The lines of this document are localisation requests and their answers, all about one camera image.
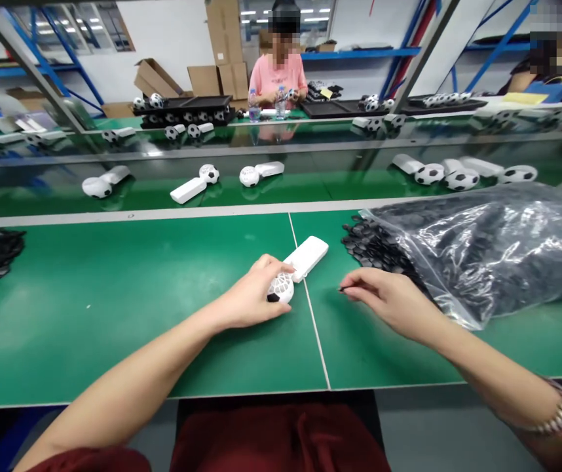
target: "person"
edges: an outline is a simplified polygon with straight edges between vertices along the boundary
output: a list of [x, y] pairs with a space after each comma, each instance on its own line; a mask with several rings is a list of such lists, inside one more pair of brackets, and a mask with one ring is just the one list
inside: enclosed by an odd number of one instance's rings
[[[262, 256], [224, 295], [106, 372], [52, 422], [14, 472], [149, 470], [140, 453], [122, 445], [152, 418], [213, 336], [291, 310], [266, 299], [282, 271], [293, 268]], [[450, 321], [404, 275], [361, 268], [342, 280], [339, 291], [398, 334], [444, 356], [546, 469], [562, 470], [561, 387]], [[547, 428], [543, 434], [530, 431], [540, 425]], [[172, 472], [390, 470], [383, 449], [340, 405], [206, 412], [190, 416], [182, 429]]]
[[274, 108], [280, 85], [286, 93], [292, 89], [297, 92], [288, 98], [288, 109], [307, 97], [303, 60], [293, 51], [300, 22], [301, 10], [296, 5], [275, 3], [268, 26], [272, 49], [257, 59], [250, 78], [250, 89], [255, 90], [257, 105], [262, 108]]

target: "forearm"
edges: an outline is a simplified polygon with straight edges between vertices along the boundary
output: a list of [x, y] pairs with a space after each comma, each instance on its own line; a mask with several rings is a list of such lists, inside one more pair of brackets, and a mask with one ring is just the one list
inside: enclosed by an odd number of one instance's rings
[[96, 380], [41, 435], [17, 465], [27, 470], [78, 447], [125, 443], [159, 409], [178, 378], [218, 331], [208, 305]]
[[[556, 416], [562, 396], [553, 386], [461, 327], [454, 324], [431, 347], [508, 424], [534, 427]], [[562, 433], [541, 437], [517, 432], [517, 436], [547, 470], [562, 470]]]

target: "floor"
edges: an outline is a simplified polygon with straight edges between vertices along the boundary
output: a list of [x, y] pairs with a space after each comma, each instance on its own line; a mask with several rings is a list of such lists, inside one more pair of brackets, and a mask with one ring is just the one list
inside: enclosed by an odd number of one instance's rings
[[[388, 461], [394, 472], [542, 472], [512, 432], [467, 385], [375, 392]], [[154, 472], [170, 466], [178, 401], [167, 401], [130, 442]], [[34, 428], [18, 456], [55, 416]]]

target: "water bottle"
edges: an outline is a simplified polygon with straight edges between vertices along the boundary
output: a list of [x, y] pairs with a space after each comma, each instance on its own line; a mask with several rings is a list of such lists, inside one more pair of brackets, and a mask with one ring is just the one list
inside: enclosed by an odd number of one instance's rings
[[261, 114], [261, 110], [259, 106], [257, 106], [257, 95], [254, 88], [250, 89], [250, 93], [248, 94], [248, 117], [250, 118], [251, 123], [257, 123], [259, 121], [259, 115]]
[[283, 120], [286, 118], [286, 88], [283, 85], [279, 85], [274, 109], [276, 110], [276, 119]]

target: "metal pole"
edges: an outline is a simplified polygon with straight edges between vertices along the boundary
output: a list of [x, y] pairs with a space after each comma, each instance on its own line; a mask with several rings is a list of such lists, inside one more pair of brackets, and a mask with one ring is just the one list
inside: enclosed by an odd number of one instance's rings
[[399, 113], [401, 109], [407, 102], [407, 97], [409, 97], [412, 88], [417, 83], [421, 71], [427, 63], [427, 59], [430, 58], [436, 43], [440, 39], [440, 35], [445, 31], [447, 24], [449, 23], [453, 12], [460, 3], [460, 0], [451, 0], [446, 7], [443, 7], [441, 14], [436, 19], [432, 31], [425, 34], [425, 37], [421, 41], [421, 52], [418, 56], [412, 59], [409, 69], [407, 70], [407, 77], [405, 78], [405, 84], [397, 90], [394, 96], [394, 107], [391, 113]]
[[0, 43], [10, 52], [12, 57], [19, 63], [22, 69], [26, 71], [26, 75], [32, 79], [41, 93], [45, 95], [45, 98], [47, 98], [47, 100], [52, 104], [56, 113], [67, 119], [69, 126], [74, 132], [82, 134], [84, 131], [83, 126], [67, 109], [67, 107], [65, 107], [63, 102], [60, 100], [60, 97], [37, 70], [35, 65], [32, 64], [29, 57], [24, 53], [19, 45], [16, 44], [15, 40], [5, 34], [4, 27], [5, 25], [0, 22]]

